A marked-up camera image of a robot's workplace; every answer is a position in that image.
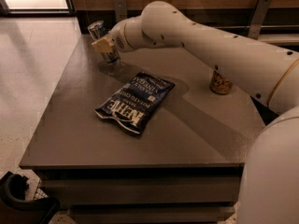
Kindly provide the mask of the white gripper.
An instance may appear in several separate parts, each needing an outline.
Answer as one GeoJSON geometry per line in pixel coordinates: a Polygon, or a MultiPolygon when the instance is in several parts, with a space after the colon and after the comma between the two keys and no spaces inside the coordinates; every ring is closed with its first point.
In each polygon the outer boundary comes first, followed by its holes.
{"type": "MultiPolygon", "coordinates": [[[[143,45],[141,17],[132,17],[118,22],[110,32],[113,43],[121,52],[130,52],[140,49],[143,45]]],[[[96,52],[111,53],[113,43],[109,36],[103,36],[92,42],[96,52]]]]}

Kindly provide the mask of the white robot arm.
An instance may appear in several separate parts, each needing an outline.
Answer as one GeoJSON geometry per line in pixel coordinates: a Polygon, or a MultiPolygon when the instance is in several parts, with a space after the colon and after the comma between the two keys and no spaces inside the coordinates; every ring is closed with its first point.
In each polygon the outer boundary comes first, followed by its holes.
{"type": "Polygon", "coordinates": [[[237,224],[299,224],[299,53],[208,27],[149,3],[93,42],[99,52],[182,47],[278,113],[244,167],[237,224]]]}

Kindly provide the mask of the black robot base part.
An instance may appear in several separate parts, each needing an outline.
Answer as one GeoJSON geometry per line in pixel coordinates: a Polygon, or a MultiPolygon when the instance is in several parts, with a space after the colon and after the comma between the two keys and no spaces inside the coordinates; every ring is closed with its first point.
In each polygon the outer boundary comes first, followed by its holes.
{"type": "Polygon", "coordinates": [[[28,178],[7,172],[0,179],[0,224],[49,224],[59,211],[53,197],[25,200],[28,178]]]}

